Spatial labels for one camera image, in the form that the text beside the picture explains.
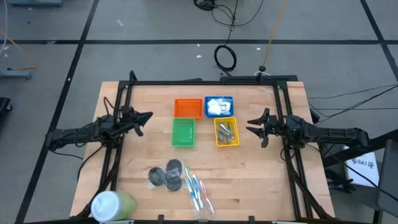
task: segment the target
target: plastic bin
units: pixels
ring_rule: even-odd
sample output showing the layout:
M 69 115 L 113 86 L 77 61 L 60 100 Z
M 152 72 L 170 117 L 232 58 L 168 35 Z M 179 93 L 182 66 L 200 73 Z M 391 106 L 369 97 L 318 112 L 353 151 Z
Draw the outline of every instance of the plastic bin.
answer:
M 192 147 L 195 143 L 195 119 L 174 118 L 172 146 Z
M 227 123 L 230 124 L 231 129 L 233 130 L 234 134 L 234 139 L 231 140 L 231 144 L 224 144 L 224 143 L 219 143 L 218 142 L 218 135 L 217 135 L 217 126 L 220 123 L 224 123 L 225 125 Z M 229 117 L 229 118 L 215 118 L 214 119 L 214 129 L 215 129 L 215 135 L 216 135 L 216 144 L 219 147 L 223 146 L 238 146 L 239 145 L 239 134 L 238 134 L 238 125 L 236 124 L 236 118 L 235 117 Z
M 175 99 L 174 117 L 176 118 L 195 118 L 203 117 L 202 99 Z
M 208 109 L 208 107 L 207 107 L 207 102 L 209 102 L 211 99 L 220 99 L 220 98 L 222 98 L 222 99 L 224 99 L 225 101 L 228 101 L 228 102 L 231 103 L 231 109 L 229 109 L 229 114 L 220 114 L 220 115 L 217 115 L 217 114 L 209 114 L 209 113 L 207 112 L 207 109 Z M 206 117 L 208 117 L 208 118 L 222 118 L 222 117 L 230 117 L 230 116 L 233 116 L 233 115 L 234 115 L 234 100 L 233 100 L 232 96 L 206 96 L 206 97 L 205 97 L 205 115 L 206 115 Z

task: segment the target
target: floor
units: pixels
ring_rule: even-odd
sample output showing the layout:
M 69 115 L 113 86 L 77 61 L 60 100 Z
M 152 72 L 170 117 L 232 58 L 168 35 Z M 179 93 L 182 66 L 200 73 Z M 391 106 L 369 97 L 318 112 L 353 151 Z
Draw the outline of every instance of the floor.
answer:
M 234 6 L 234 1 L 218 2 Z M 237 23 L 248 21 L 260 2 L 241 0 Z M 386 56 L 398 57 L 398 2 L 367 1 L 382 38 L 395 40 L 387 42 L 376 35 L 361 2 L 288 0 L 267 73 L 297 75 L 308 96 L 397 83 L 396 64 Z M 250 24 L 234 30 L 229 46 L 238 63 L 232 75 L 257 71 L 267 48 L 264 39 L 269 38 L 281 5 L 282 1 L 265 0 Z M 3 3 L 0 8 L 0 29 L 4 29 Z M 92 23 L 86 24 L 91 9 Z M 91 121 L 101 82 L 125 80 L 131 69 L 139 80 L 220 78 L 213 52 L 225 42 L 228 27 L 217 24 L 210 12 L 197 9 L 192 1 L 68 0 L 63 7 L 8 5 L 8 15 L 9 36 L 35 58 L 37 69 L 31 80 L 0 80 L 0 96 L 10 98 L 14 106 L 0 133 L 0 223 L 16 221 L 37 159 L 45 158 L 39 154 L 49 126 L 71 128 Z M 215 16 L 228 21 L 220 11 Z M 8 46 L 0 55 L 0 69 L 32 65 L 13 45 Z M 220 52 L 219 58 L 223 65 L 231 61 L 226 52 Z M 346 108 L 380 91 L 310 102 L 317 108 Z M 397 90 L 392 90 L 363 108 L 397 107 L 396 94 Z M 62 97 L 58 100 L 60 96 L 66 96 L 64 104 Z M 54 113 L 61 106 L 62 112 Z M 319 125 L 359 127 L 372 138 L 396 129 L 398 120 L 396 110 L 349 111 Z M 72 146 L 61 152 L 84 155 L 84 149 Z M 376 156 L 381 161 L 382 151 Z M 47 154 L 25 222 L 68 218 L 80 164 L 78 159 Z M 370 208 L 331 194 L 338 218 L 372 221 Z M 383 223 L 396 222 L 396 218 L 384 216 Z

